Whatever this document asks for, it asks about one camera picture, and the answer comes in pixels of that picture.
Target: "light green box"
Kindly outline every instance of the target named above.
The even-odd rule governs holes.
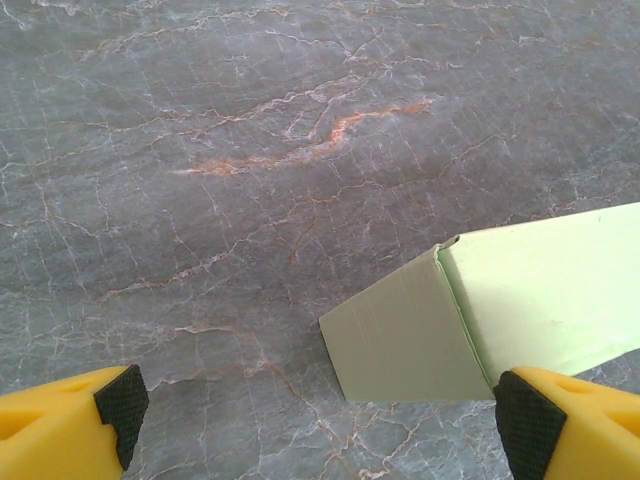
[[[350,401],[493,398],[640,348],[640,203],[462,234],[320,319]]]

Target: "orange marble vein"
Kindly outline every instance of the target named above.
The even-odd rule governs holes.
[[[331,132],[327,140],[316,145],[305,145],[298,147],[283,157],[261,157],[251,155],[245,159],[232,159],[228,157],[214,157],[200,162],[191,168],[184,170],[174,170],[174,175],[218,175],[230,176],[248,170],[251,167],[262,167],[271,169],[279,165],[301,165],[312,159],[323,157],[333,153],[346,140],[347,130],[359,124],[366,118],[379,118],[393,113],[406,113],[415,115],[424,110],[430,102],[423,99],[420,102],[406,105],[383,108],[371,112],[355,112],[346,117],[339,117],[333,122]]]

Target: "gray marble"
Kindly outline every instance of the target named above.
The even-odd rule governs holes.
[[[509,478],[491,404],[347,404],[317,319],[640,200],[635,0],[0,6],[1,392],[140,364],[130,479]]]

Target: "black rubber grip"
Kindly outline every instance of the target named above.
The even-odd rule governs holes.
[[[116,431],[116,453],[123,470],[127,470],[138,442],[149,395],[138,365],[131,365],[100,391],[93,394],[103,425]]]
[[[494,388],[496,423],[514,480],[542,480],[567,414],[513,372]]]

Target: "green cardboard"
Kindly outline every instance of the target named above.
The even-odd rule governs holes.
[[[492,386],[640,348],[640,203],[469,233],[439,258]]]
[[[640,203],[462,234],[320,319],[349,401],[492,398],[640,348]]]
[[[436,245],[320,319],[347,400],[492,398],[437,260],[446,247]]]

